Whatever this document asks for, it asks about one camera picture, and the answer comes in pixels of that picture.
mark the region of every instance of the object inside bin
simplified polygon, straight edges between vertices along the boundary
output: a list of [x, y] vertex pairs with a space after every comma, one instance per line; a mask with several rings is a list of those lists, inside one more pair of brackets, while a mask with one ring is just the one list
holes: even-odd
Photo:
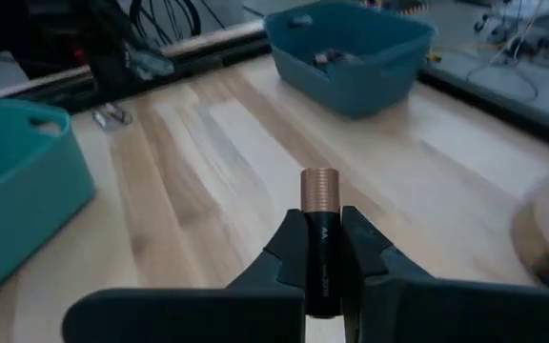
[[324, 67], [328, 63], [347, 61], [347, 62], [356, 62], [359, 58], [348, 52], [327, 49], [326, 51], [320, 52], [315, 55], [313, 59], [313, 65], [316, 67]]

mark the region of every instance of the copper battery top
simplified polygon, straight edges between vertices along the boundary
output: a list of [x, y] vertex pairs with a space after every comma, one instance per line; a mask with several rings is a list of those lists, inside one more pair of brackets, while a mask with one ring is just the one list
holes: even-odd
[[300, 180], [300, 209], [303, 212], [340, 212], [338, 171], [309, 168]]

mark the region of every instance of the wooden table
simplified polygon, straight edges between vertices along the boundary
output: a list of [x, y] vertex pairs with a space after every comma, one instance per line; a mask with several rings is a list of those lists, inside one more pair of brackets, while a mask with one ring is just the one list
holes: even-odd
[[[298, 207], [305, 167], [340, 170], [343, 204], [433, 275], [531, 282], [509, 229], [549, 147], [445, 94], [416, 84], [348, 121], [263, 57], [121, 106], [123, 130], [73, 118], [98, 193], [0, 288], [0, 342], [60, 342], [65, 310], [99, 289], [225, 286]], [[307, 340], [342, 342], [341, 320], [310, 320]]]

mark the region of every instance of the teal basket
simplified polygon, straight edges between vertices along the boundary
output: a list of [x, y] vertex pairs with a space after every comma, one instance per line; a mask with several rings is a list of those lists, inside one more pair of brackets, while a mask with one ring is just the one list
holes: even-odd
[[[435, 29], [412, 18], [354, 4], [318, 2], [269, 15], [265, 29], [281, 78], [347, 116], [374, 114], [405, 97]], [[356, 57], [318, 68], [317, 54]]]
[[0, 100], [0, 283], [93, 194], [69, 115]]

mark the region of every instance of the black tool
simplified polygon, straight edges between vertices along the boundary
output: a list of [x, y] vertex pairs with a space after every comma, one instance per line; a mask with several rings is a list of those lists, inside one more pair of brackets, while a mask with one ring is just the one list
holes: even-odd
[[[303, 342], [308, 230], [289, 210], [226, 289], [88, 295], [65, 316], [65, 342]], [[355, 207], [342, 230], [347, 342], [549, 342], [549, 289], [432, 277]]]

